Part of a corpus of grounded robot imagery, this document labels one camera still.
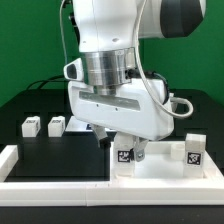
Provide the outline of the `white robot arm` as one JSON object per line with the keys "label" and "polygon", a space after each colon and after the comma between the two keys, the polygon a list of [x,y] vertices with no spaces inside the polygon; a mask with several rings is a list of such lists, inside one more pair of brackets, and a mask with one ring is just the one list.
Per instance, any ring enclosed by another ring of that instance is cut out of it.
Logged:
{"label": "white robot arm", "polygon": [[193,112],[169,93],[166,80],[145,72],[139,41],[189,36],[203,21],[206,0],[72,0],[81,57],[64,67],[72,113],[88,122],[102,148],[111,128],[133,140],[128,152],[145,157],[149,141],[169,136],[175,118]]}

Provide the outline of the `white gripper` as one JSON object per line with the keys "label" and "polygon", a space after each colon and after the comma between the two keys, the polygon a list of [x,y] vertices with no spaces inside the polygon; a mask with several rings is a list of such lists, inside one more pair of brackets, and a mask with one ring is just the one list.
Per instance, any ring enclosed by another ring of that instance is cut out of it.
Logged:
{"label": "white gripper", "polygon": [[64,76],[69,80],[72,113],[76,119],[91,124],[98,146],[110,148],[105,128],[137,136],[134,159],[140,162],[149,140],[160,140],[172,133],[174,119],[165,112],[171,102],[163,81],[149,81],[156,95],[152,98],[139,78],[128,75],[133,68],[132,64],[107,59],[78,58],[64,67]]}

